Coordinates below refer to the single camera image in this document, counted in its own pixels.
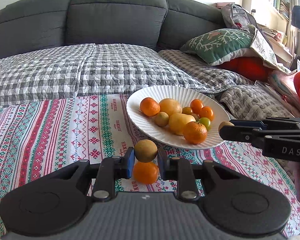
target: gray quilted fabric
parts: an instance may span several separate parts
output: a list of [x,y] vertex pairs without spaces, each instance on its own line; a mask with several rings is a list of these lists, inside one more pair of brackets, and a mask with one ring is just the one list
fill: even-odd
[[182,86],[205,94],[236,85],[227,75],[214,78],[213,72],[207,77],[209,83],[200,82],[155,51],[136,45],[44,49],[0,59],[0,107],[94,94],[130,94],[154,85]]
[[91,56],[83,64],[78,96],[133,93],[154,85],[182,86],[213,94],[235,85],[229,84],[228,79],[221,80],[202,84],[146,47],[102,44],[94,45]]
[[186,54],[180,50],[161,50],[159,55],[204,84],[211,94],[223,92],[237,85],[253,84],[251,80],[237,73],[209,66],[198,56]]
[[291,117],[284,106],[260,87],[239,85],[225,91],[220,99],[233,116],[242,120],[260,120],[267,117]]
[[0,59],[0,107],[76,97],[92,49],[81,44]]

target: white fluted plate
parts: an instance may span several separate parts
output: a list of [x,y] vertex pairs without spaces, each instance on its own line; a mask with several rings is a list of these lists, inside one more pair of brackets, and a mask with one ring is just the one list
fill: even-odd
[[[190,106],[191,101],[197,98],[204,106],[210,106],[215,118],[211,122],[211,129],[205,141],[201,144],[190,144],[183,136],[172,134],[169,126],[165,128],[157,126],[154,123],[154,117],[147,117],[140,110],[140,102],[147,97],[153,98],[158,103],[164,98],[172,98],[177,100],[182,107]],[[222,144],[224,140],[219,136],[218,127],[221,122],[230,120],[227,112],[211,98],[176,86],[152,86],[134,92],[127,101],[127,112],[131,121],[152,139],[173,147],[193,150],[209,149]]]

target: green pillow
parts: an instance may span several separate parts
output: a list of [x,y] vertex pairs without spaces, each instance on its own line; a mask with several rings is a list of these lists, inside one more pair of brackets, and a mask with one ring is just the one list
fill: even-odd
[[250,48],[254,34],[236,29],[219,29],[189,40],[180,50],[197,54],[211,66],[237,57],[257,57]]

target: red pillow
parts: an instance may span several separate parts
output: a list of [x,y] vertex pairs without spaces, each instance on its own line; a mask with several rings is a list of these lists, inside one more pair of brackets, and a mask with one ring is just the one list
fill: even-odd
[[252,81],[268,81],[268,75],[273,71],[263,65],[259,57],[238,57],[219,65],[221,68],[236,72]]

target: red and green striped fabric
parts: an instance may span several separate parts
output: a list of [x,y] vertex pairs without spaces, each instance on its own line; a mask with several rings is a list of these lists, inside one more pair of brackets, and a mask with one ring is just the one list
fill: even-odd
[[[129,120],[126,95],[101,95],[42,101],[0,109],[0,199],[10,190],[80,159],[100,163],[123,155],[147,138]],[[201,163],[215,160],[284,193],[292,213],[284,234],[300,232],[300,203],[292,181],[272,158],[246,143],[226,142],[213,149],[194,151],[163,147],[169,156]],[[119,180],[117,191],[173,191],[175,181],[157,180],[143,185]],[[5,229],[0,218],[0,236]]]

